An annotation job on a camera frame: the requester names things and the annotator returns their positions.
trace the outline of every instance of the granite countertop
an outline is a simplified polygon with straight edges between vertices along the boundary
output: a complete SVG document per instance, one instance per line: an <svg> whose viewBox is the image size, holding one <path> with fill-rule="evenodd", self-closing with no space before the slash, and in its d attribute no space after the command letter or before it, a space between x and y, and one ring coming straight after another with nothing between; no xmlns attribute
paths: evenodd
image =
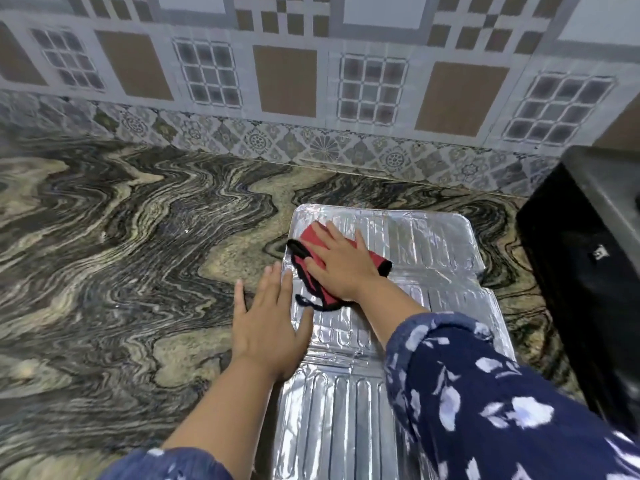
<svg viewBox="0 0 640 480"><path fill-rule="evenodd" d="M515 230L524 200L141 148L30 141L0 159L0 479L91 478L157 446L230 360L234 282L302 203L469 218L521 361L580 389Z"/></svg>

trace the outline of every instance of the red cloth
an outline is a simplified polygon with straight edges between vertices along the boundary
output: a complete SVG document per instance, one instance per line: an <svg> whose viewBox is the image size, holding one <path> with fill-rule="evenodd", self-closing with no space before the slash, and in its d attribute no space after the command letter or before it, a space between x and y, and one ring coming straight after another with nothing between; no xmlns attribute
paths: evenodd
<svg viewBox="0 0 640 480"><path fill-rule="evenodd" d="M329 233L328 229L325 226L323 226L320 223L318 223L318 225L325 232ZM320 240L320 238L316 235L316 232L314 231L313 227L311 226L307 227L304 230L304 232L300 236L300 239L302 239L303 241L310 242L311 244L315 244L316 246L322 246L323 248L326 249L324 242ZM354 248L357 247L357 243L355 241L352 241L351 239L347 239L347 241ZM324 261L322 261L322 259L320 259L320 257L315 252L313 252L311 249L308 249L300 241L297 241L295 239L290 239L287 241L287 246L292 252L293 265L298 270L298 275L300 276L302 281L305 283L305 286L307 287L307 290L309 291L309 293L311 293L312 295L322 300L323 306L320 307L300 295L296 296L297 302L302 306L313 306L315 309L322 310L322 311L337 310L341 306L344 306L344 302L342 300L331 295L327 290L325 290L320 285L320 283L316 281L316 279L313 276L311 276L311 274L309 274L307 270L307 265L305 264L305 258L311 257L313 258L313 260L316 262L318 266L320 266L322 269L325 269L326 266L324 264ZM373 264L375 264L376 268L378 268L378 272L380 273L380 276L385 276L385 277L388 276L388 274L391 272L391 267L392 267L391 261L389 261L388 259L384 259L382 256L375 254L375 252L373 251L369 251L369 256L371 256Z"/></svg>

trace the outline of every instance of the person's right hand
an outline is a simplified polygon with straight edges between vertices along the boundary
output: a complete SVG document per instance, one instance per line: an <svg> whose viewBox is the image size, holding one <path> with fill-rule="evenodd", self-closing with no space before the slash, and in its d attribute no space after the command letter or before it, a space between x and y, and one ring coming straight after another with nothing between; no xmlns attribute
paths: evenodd
<svg viewBox="0 0 640 480"><path fill-rule="evenodd" d="M354 248L331 221L326 224L329 233L325 232L317 222L311 224L311 227L327 249L302 241L308 249L324 261L326 266L326 269L322 269L312 258L306 258L305 264L309 274L336 298L358 301L361 291L367 287L367 284L380 278L369 256L362 233L356 229L355 241L358 247Z"/></svg>

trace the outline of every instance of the floral tile motif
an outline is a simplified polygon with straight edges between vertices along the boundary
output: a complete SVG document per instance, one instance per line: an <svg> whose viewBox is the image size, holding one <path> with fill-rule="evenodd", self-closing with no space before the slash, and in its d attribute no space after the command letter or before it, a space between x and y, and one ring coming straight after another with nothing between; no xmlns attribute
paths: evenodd
<svg viewBox="0 0 640 480"><path fill-rule="evenodd" d="M529 195L556 157L0 90L0 122L409 182Z"/></svg>

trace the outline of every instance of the aluminum foil stove cover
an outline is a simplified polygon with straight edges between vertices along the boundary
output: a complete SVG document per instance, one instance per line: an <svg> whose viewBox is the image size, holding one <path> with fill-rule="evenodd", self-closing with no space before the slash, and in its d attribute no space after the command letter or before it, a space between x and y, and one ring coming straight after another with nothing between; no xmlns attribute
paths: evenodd
<svg viewBox="0 0 640 480"><path fill-rule="evenodd" d="M390 259L391 281L434 312L460 311L493 330L498 352L514 358L500 307L478 284L484 263L469 221L459 214L301 205L289 237L332 220ZM294 273L294 293L318 302ZM302 309L293 301L292 320ZM309 351L278 399L270 476L274 480L436 479L419 448L397 425L387 401L382 350L363 317L350 308L316 312Z"/></svg>

